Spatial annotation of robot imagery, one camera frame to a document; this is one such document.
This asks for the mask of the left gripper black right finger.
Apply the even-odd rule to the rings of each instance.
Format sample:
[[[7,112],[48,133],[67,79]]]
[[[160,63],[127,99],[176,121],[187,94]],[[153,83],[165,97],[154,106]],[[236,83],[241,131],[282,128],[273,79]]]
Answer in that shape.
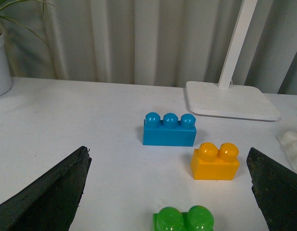
[[[297,174],[251,148],[252,192],[271,231],[297,231]]]

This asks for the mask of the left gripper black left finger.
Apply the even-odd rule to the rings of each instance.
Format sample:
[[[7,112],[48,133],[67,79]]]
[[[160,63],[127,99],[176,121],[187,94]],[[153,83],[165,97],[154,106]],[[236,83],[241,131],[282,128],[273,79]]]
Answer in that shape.
[[[0,204],[0,231],[67,231],[91,164],[81,146],[19,193]]]

